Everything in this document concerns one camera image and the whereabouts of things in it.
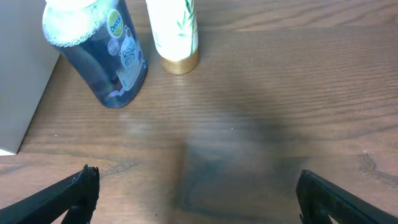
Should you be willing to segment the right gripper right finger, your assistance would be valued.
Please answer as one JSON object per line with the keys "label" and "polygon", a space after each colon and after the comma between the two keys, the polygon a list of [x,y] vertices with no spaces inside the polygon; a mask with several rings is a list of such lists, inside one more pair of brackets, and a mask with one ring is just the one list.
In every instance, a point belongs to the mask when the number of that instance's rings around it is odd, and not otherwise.
{"label": "right gripper right finger", "polygon": [[397,224],[397,217],[378,209],[310,170],[296,186],[300,220],[309,223]]}

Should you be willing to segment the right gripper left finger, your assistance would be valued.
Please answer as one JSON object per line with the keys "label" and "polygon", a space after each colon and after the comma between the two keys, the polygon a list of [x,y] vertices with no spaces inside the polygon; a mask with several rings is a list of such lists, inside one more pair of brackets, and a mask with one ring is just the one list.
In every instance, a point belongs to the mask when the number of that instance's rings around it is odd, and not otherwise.
{"label": "right gripper left finger", "polygon": [[99,199],[97,167],[83,169],[46,189],[1,209],[1,223],[90,223]]}

